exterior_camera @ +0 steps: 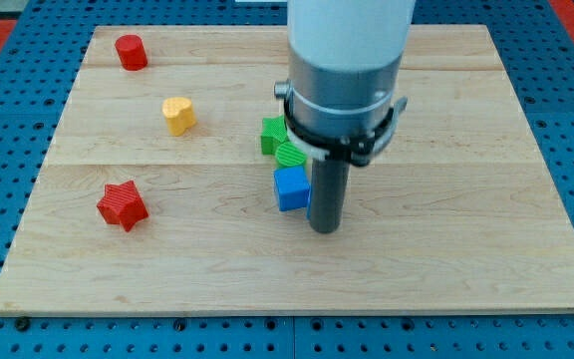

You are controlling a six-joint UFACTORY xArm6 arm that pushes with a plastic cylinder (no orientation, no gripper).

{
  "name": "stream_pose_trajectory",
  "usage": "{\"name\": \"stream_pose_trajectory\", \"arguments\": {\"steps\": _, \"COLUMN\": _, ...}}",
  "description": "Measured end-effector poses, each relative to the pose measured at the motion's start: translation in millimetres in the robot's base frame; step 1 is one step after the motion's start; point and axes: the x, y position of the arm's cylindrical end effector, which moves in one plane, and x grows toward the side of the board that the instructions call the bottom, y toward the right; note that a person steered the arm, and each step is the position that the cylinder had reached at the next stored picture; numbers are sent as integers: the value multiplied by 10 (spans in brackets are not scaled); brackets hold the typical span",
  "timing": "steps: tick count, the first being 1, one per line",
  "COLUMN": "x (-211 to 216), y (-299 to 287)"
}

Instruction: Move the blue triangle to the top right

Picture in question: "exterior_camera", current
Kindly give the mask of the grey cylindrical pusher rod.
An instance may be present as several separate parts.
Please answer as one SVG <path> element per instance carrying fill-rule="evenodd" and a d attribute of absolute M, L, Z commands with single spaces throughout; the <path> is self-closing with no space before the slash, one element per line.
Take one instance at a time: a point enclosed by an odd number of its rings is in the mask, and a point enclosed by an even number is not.
<path fill-rule="evenodd" d="M 309 221 L 315 231 L 332 233 L 340 226 L 348 175 L 346 162 L 313 161 Z"/>

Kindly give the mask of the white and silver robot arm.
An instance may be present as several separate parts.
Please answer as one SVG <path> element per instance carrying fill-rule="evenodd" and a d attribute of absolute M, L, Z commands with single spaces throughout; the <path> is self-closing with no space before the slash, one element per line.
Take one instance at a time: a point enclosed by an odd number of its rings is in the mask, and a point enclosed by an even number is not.
<path fill-rule="evenodd" d="M 391 142 L 407 99 L 394 97 L 415 0 L 290 0 L 288 77 L 274 86 L 290 142 L 312 160 L 311 227 L 341 223 L 349 169 Z"/>

